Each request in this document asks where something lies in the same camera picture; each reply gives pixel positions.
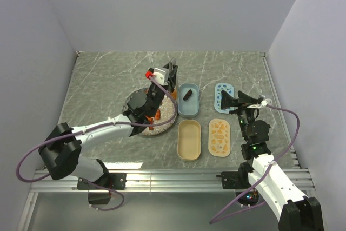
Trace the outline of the orange fried cutlet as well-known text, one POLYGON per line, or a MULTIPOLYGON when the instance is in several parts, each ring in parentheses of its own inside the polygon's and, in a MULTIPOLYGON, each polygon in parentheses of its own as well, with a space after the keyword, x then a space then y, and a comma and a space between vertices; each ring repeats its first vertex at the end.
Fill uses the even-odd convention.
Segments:
POLYGON ((171 93, 172 97, 174 98, 175 101, 177 101, 178 99, 178 91, 177 90, 174 90, 172 93, 171 93))

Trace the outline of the black sea cucumber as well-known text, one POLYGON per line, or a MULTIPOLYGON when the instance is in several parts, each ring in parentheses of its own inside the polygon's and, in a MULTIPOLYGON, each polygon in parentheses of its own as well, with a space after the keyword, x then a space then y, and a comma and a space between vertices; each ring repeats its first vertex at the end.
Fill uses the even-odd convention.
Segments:
POLYGON ((183 96, 183 101, 187 101, 193 95, 193 90, 189 89, 186 94, 183 96))

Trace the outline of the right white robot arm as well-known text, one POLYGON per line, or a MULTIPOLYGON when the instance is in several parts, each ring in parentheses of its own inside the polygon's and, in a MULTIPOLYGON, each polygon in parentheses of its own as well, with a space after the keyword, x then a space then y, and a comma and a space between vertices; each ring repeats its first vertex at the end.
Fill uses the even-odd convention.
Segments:
POLYGON ((278 219, 279 230, 323 230, 322 209, 315 197, 303 193, 280 168, 269 148, 270 124, 258 120, 261 108, 271 108, 272 101, 253 98, 239 91, 233 98, 221 91, 221 109, 233 107, 242 137, 244 162, 238 171, 223 171, 219 175, 223 189, 242 189, 234 202, 262 197, 278 219))

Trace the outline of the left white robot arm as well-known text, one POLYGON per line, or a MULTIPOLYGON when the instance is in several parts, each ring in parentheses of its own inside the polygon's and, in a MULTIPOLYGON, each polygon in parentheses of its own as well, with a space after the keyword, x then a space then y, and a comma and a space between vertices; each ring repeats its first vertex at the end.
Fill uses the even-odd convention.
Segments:
POLYGON ((111 175, 105 164, 100 159, 84 157, 82 152, 115 137, 132 137, 158 127, 154 117, 165 97, 173 99, 177 71, 175 59, 162 67, 149 68, 145 76, 151 81, 150 87, 133 92, 127 109, 114 118, 87 126, 57 125, 47 144, 38 150, 51 178, 60 180, 71 175, 89 181, 97 189, 108 187, 111 175))

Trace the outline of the blue lunch box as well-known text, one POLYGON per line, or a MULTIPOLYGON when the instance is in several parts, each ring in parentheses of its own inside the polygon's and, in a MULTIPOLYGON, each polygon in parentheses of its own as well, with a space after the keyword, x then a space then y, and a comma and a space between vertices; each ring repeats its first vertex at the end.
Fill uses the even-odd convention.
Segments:
POLYGON ((194 118, 199 112, 199 88, 193 83, 182 83, 179 86, 178 93, 178 113, 183 118, 194 118), (193 95, 187 100, 183 101, 183 96, 186 92, 192 89, 193 95))

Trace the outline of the beige lunch box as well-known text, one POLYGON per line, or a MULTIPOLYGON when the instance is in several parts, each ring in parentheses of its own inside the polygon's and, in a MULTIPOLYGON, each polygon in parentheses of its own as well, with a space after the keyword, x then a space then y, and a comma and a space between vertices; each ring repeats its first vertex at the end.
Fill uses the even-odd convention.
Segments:
POLYGON ((201 154, 201 126, 195 120, 182 120, 178 126, 177 154, 181 160, 195 161, 201 154))

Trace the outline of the beige patterned lid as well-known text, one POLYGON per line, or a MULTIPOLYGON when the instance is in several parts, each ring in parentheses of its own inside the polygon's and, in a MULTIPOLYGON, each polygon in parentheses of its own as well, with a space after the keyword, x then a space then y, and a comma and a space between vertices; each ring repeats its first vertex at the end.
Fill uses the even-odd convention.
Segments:
POLYGON ((208 151, 215 157, 227 157, 231 153, 231 128, 226 120, 209 122, 208 151))

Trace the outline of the speckled round plate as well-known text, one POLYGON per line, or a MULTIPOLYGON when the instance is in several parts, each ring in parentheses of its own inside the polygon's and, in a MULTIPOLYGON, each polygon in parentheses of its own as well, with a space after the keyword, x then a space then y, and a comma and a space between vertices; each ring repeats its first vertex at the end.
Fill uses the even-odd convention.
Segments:
POLYGON ((164 96, 164 99, 161 102, 159 109, 161 111, 161 118, 160 118, 160 120, 154 119, 154 124, 159 124, 159 123, 168 121, 172 117, 174 117, 174 118, 166 124, 154 127, 153 131, 150 131, 149 128, 147 127, 140 133, 140 135, 142 135, 142 136, 159 135, 159 134, 167 131, 172 126, 172 124, 175 122, 175 120, 177 118, 177 115, 175 114, 175 111, 176 111, 175 105, 167 95, 164 96))

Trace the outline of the spotted orange food piece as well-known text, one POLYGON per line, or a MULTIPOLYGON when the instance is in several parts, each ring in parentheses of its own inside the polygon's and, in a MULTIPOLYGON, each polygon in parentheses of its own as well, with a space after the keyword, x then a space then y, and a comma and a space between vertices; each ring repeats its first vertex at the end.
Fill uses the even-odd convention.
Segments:
POLYGON ((160 118, 161 118, 161 111, 160 111, 160 109, 157 109, 156 114, 154 116, 154 119, 155 120, 160 120, 160 118))

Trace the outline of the orange drumstick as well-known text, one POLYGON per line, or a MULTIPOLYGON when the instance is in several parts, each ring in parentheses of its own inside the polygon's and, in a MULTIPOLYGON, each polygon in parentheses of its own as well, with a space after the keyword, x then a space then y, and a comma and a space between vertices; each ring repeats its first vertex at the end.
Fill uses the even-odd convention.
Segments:
POLYGON ((148 120, 148 128, 150 131, 153 131, 154 127, 152 126, 154 124, 154 118, 153 117, 147 117, 148 120))

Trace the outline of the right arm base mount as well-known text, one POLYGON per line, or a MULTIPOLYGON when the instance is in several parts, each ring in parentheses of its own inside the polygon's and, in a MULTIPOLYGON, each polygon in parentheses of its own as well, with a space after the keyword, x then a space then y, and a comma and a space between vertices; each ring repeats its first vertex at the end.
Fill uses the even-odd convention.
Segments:
MULTIPOLYGON (((221 179, 223 189, 245 190, 251 186, 248 182, 248 173, 251 173, 252 170, 253 168, 248 162, 243 162, 240 164, 238 171, 222 171, 216 177, 221 179)), ((243 206, 255 206, 258 204, 259 199, 258 191, 253 188, 240 197, 237 202, 243 206)))

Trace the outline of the aluminium frame rail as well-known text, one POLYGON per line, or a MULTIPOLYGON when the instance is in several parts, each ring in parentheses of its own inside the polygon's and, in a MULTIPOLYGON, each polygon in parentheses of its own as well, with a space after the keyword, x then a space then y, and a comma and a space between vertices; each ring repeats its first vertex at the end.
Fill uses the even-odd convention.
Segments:
MULTIPOLYGON (((126 173, 125 193, 223 192, 221 172, 224 169, 178 170, 114 170, 126 173)), ((61 180, 47 177, 30 185, 31 192, 82 192, 77 188, 80 178, 68 176, 61 180)))

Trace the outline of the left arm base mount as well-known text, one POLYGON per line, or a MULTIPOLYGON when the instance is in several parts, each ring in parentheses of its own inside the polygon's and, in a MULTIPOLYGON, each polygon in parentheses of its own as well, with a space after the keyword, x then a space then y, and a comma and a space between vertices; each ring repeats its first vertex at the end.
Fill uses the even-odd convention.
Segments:
POLYGON ((123 197, 119 190, 124 190, 127 181, 126 173, 108 173, 95 182, 79 178, 77 190, 88 191, 88 202, 92 206, 107 205, 112 194, 123 197))

